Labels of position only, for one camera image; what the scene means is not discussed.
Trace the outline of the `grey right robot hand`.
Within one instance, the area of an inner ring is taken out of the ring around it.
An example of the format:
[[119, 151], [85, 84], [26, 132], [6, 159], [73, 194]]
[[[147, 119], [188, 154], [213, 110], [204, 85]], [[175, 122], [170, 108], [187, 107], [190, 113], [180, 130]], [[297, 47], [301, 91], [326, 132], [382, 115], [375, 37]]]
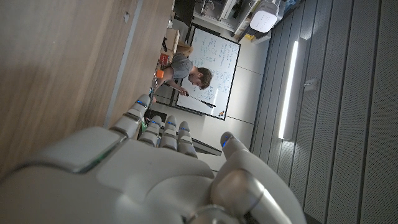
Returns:
[[152, 119], [134, 134], [142, 95], [109, 129], [41, 150], [1, 181], [2, 223], [305, 223], [287, 184], [232, 133], [218, 172], [197, 157], [186, 122]]

